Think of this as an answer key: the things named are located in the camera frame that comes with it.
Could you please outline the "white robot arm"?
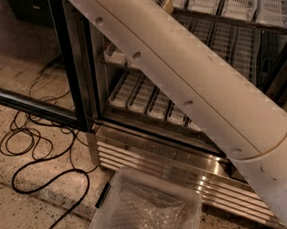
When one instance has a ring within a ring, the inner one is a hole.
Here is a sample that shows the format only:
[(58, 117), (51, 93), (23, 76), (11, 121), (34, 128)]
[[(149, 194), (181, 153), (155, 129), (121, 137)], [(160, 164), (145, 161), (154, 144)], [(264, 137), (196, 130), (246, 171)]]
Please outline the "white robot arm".
[(69, 0), (226, 153), (287, 228), (287, 113), (153, 0)]

